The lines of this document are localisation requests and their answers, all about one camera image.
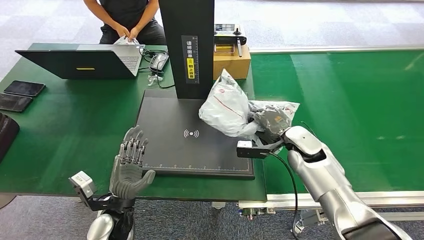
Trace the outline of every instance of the black t-shirt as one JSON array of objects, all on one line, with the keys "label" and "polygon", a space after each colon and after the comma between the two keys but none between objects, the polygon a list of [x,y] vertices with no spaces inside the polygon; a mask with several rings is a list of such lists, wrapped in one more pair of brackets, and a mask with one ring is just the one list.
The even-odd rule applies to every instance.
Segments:
[{"label": "black t-shirt", "polygon": [[139,23],[147,3],[149,0],[100,0],[109,16],[129,31]]}]

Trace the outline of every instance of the table leg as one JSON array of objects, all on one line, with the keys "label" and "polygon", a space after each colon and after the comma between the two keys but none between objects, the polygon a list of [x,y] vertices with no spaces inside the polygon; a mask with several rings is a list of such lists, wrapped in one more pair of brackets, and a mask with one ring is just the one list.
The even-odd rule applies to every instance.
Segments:
[{"label": "table leg", "polygon": [[0,195],[0,209],[8,205],[16,195]]},{"label": "table leg", "polygon": [[222,201],[213,201],[212,202],[212,207],[213,208],[215,208],[215,209],[217,209],[217,210],[220,210],[220,209],[222,209],[223,207],[225,207],[225,202],[222,202]]}]

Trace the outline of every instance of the black platform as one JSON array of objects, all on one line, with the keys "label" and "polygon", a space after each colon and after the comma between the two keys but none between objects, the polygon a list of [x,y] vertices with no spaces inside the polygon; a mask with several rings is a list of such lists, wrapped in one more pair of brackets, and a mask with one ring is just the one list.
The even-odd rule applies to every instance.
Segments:
[{"label": "black platform", "polygon": [[147,89],[137,124],[149,144],[143,168],[164,175],[254,179],[252,159],[237,157],[237,141],[199,118],[200,99],[178,99],[174,90]]}]

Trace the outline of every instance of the robotic hand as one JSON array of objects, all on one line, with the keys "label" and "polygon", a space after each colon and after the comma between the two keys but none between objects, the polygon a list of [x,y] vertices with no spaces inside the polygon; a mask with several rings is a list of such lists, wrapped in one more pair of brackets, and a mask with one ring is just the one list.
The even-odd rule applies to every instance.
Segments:
[{"label": "robotic hand", "polygon": [[315,202],[320,203],[341,240],[410,240],[396,225],[383,219],[352,190],[345,170],[330,149],[301,126],[289,127],[286,116],[274,108],[262,109],[253,118],[265,130],[263,147],[239,141],[241,158],[264,159],[281,147],[288,150],[288,163],[300,177]]},{"label": "robotic hand", "polygon": [[99,211],[87,233],[87,240],[131,240],[134,238],[134,204],[136,195],[149,186],[156,172],[143,175],[143,156],[148,140],[143,131],[132,127],[125,134],[119,154],[115,156],[109,193],[93,197],[96,186],[83,171],[69,178],[78,196],[92,211]]}]

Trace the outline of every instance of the white plastic bag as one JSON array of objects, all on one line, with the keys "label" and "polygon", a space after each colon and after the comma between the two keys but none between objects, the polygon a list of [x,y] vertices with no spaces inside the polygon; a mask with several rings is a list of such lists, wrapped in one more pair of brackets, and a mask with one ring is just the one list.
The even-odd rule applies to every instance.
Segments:
[{"label": "white plastic bag", "polygon": [[129,41],[129,38],[126,35],[121,36],[116,42],[116,45],[140,45],[137,39],[133,38],[132,41]]},{"label": "white plastic bag", "polygon": [[267,106],[278,107],[291,124],[299,105],[289,101],[249,101],[239,84],[223,69],[198,114],[205,123],[227,136],[247,138],[260,144],[255,133],[264,130],[257,122],[249,122],[250,113]]},{"label": "white plastic bag", "polygon": [[227,136],[248,137],[254,135],[259,127],[255,122],[248,123],[248,113],[248,97],[223,69],[199,109],[200,119]]},{"label": "white plastic bag", "polygon": [[155,81],[157,81],[157,82],[161,82],[162,81],[162,77],[161,76],[158,76],[158,75],[156,75],[156,74],[154,74],[154,75],[149,75],[148,77],[147,77],[147,80],[148,80],[148,84],[147,84],[147,86],[152,86],[154,83],[155,83]]}]

